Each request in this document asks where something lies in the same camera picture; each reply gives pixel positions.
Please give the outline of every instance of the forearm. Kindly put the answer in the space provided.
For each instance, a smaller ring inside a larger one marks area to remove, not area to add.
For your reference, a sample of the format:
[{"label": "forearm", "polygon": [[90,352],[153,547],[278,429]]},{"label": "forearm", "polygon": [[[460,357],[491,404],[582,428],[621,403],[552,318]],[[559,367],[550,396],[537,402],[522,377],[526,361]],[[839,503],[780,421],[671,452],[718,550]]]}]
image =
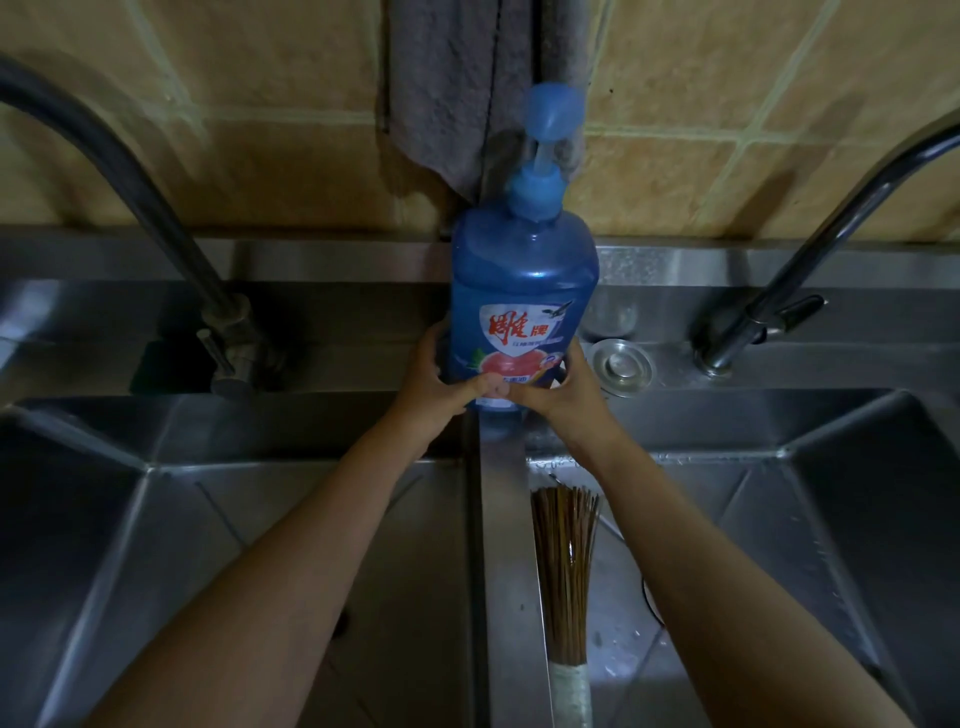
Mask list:
[{"label": "forearm", "polygon": [[148,645],[96,726],[293,726],[417,444],[381,421]]},{"label": "forearm", "polygon": [[594,473],[715,725],[909,721],[820,623],[633,443]]}]

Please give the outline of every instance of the tile wall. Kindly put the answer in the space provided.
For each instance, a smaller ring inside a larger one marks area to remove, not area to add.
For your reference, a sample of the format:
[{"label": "tile wall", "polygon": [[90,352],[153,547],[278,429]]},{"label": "tile wall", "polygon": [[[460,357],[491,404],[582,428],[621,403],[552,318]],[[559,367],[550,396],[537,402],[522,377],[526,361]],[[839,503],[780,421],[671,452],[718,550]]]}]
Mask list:
[{"label": "tile wall", "polygon": [[[954,0],[591,0],[598,234],[794,238],[960,108]],[[81,96],[197,228],[434,235],[459,202],[375,125],[380,0],[0,0],[0,50]],[[0,224],[122,225],[89,163],[0,109]],[[861,232],[960,239],[960,158]]]}]

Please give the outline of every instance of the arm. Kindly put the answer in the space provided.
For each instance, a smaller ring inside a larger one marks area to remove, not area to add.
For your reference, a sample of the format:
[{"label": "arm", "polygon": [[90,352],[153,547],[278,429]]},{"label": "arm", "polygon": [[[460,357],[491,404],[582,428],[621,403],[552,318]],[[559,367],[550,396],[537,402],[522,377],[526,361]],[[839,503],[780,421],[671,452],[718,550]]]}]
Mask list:
[{"label": "arm", "polygon": [[578,345],[563,386],[511,385],[597,479],[715,726],[909,726],[823,626],[614,419]]},{"label": "arm", "polygon": [[437,379],[439,327],[420,340],[390,410],[312,495],[180,612],[90,726],[293,726],[353,578],[403,471],[499,375]]}]

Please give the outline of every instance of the finger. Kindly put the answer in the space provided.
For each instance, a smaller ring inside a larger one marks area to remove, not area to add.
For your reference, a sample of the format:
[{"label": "finger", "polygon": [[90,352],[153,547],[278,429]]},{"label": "finger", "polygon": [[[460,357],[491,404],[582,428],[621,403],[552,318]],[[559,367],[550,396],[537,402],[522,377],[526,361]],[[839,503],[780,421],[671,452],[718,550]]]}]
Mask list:
[{"label": "finger", "polygon": [[501,400],[510,391],[510,385],[503,380],[503,376],[487,372],[473,379],[462,381],[450,387],[453,390],[453,399],[458,407],[464,407],[478,397],[492,397]]},{"label": "finger", "polygon": [[414,361],[417,366],[426,372],[434,371],[437,359],[437,340],[450,327],[450,322],[444,318],[427,328],[417,342],[414,349]]},{"label": "finger", "polygon": [[580,339],[576,336],[570,340],[570,346],[567,347],[566,356],[564,356],[564,363],[566,364],[566,373],[570,376],[583,376],[590,368],[587,357],[584,355],[584,348],[580,344]]},{"label": "finger", "polygon": [[532,384],[516,384],[511,382],[507,399],[515,404],[530,407],[541,415],[546,414],[551,401],[550,390],[535,387]]}]

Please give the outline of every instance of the pipe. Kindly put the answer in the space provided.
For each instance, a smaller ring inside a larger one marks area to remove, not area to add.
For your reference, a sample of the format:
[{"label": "pipe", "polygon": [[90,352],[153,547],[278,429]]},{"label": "pipe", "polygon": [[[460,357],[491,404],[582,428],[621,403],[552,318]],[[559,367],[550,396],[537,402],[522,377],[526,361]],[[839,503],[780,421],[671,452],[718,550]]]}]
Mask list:
[{"label": "pipe", "polygon": [[206,310],[232,321],[240,309],[177,213],[126,144],[84,104],[0,53],[0,102],[33,116],[84,153],[124,201]]},{"label": "pipe", "polygon": [[945,125],[947,117],[928,128],[941,127],[893,154],[858,185],[803,246],[794,253],[762,291],[747,304],[724,332],[697,352],[698,366],[720,376],[733,359],[766,329],[804,282],[911,175],[934,159],[960,146],[960,122]]}]

